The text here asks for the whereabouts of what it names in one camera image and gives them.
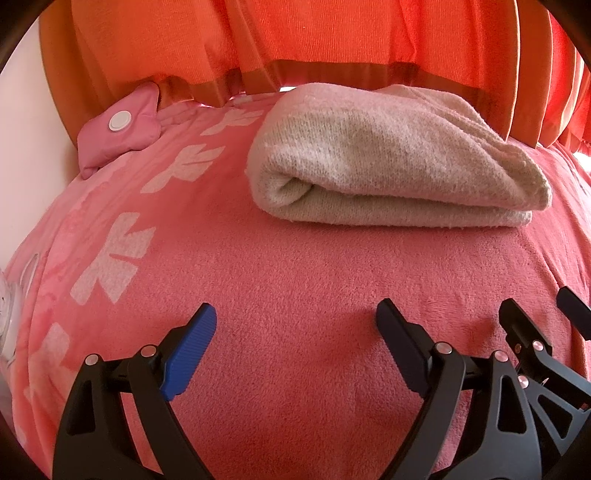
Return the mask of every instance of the curtain fold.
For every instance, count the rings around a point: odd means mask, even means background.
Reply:
[[[56,0],[41,52],[73,140],[139,83],[221,106],[308,82],[464,97],[503,138],[591,140],[590,75],[538,0]]]

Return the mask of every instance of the fleece surface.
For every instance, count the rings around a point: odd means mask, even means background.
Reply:
[[[336,225],[522,226],[551,203],[536,163],[464,99],[404,85],[289,92],[246,173],[266,212]]]
[[[526,149],[554,199],[524,228],[289,222],[255,205],[244,173],[279,98],[175,106],[158,141],[75,180],[16,253],[10,280],[40,262],[10,370],[14,421],[46,472],[85,356],[133,355],[204,301],[217,333],[172,406],[217,480],[380,477],[420,406],[375,327],[384,297],[435,340],[487,357],[506,348],[497,311],[513,297],[587,375],[584,343],[554,305],[565,284],[589,301],[591,180],[570,154]]]

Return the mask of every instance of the white round cap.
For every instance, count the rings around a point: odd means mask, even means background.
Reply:
[[[121,110],[111,117],[109,129],[113,132],[123,130],[131,123],[131,113],[127,110]]]

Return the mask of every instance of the pink blanket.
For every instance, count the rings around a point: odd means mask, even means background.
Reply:
[[[496,316],[513,297],[556,357],[588,374],[584,343],[554,305],[565,284],[590,296],[591,179],[567,151],[526,148],[554,191],[526,228],[292,223],[254,205],[244,174],[278,98],[172,107],[155,144],[75,180],[16,253],[9,279],[41,259],[10,372],[14,420],[46,472],[85,356],[130,356],[204,301],[217,334],[173,409],[219,480],[379,478],[420,406],[375,327],[384,297],[435,340],[481,356],[506,348]]]

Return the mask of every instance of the folded towel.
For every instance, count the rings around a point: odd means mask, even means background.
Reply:
[[[246,175],[262,210],[306,222],[522,226],[551,203],[536,163],[465,100],[403,85],[286,93],[252,143]]]

